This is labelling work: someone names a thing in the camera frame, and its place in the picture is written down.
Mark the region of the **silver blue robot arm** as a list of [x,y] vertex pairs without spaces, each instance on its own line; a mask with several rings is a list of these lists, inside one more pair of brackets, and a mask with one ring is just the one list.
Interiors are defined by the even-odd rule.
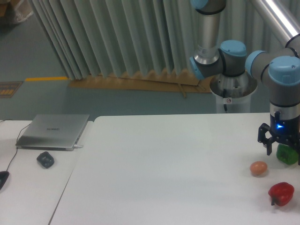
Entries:
[[227,40],[217,44],[220,14],[224,0],[193,0],[192,7],[203,19],[199,29],[198,48],[190,58],[197,79],[219,75],[222,83],[211,90],[229,98],[238,89],[251,93],[251,82],[260,81],[270,92],[270,123],[258,129],[258,142],[272,152],[272,144],[286,145],[300,151],[300,25],[290,11],[278,0],[254,0],[262,19],[284,46],[275,54],[265,51],[246,53],[240,41]]

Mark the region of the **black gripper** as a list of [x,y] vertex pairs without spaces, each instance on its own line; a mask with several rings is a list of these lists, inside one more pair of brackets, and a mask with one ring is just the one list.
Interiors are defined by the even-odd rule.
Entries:
[[[271,137],[267,138],[266,133],[270,132]],[[270,116],[270,126],[263,123],[258,128],[257,141],[262,143],[266,148],[266,154],[269,156],[272,153],[272,144],[276,141],[296,147],[298,153],[298,165],[300,165],[300,117],[290,120],[277,120],[272,115]]]

